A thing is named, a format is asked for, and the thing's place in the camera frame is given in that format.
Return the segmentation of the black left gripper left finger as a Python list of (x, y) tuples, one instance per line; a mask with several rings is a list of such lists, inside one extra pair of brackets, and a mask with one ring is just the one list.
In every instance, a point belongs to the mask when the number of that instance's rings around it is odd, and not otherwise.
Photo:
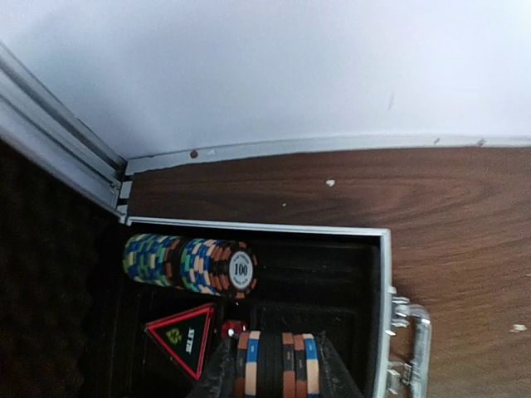
[(188, 398), (228, 398), (234, 396), (237, 340), (226, 338), (212, 354)]

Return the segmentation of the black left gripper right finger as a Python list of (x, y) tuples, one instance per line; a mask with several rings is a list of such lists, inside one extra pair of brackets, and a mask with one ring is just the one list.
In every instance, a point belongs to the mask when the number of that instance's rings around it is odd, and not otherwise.
[(320, 397), (363, 398), (363, 393), (325, 332), (317, 336), (317, 353)]

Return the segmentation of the poker chip pile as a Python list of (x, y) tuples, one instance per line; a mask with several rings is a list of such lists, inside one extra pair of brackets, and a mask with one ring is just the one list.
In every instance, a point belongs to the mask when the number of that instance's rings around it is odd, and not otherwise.
[(319, 397), (320, 363), (311, 333), (243, 332), (236, 346), (235, 397)]

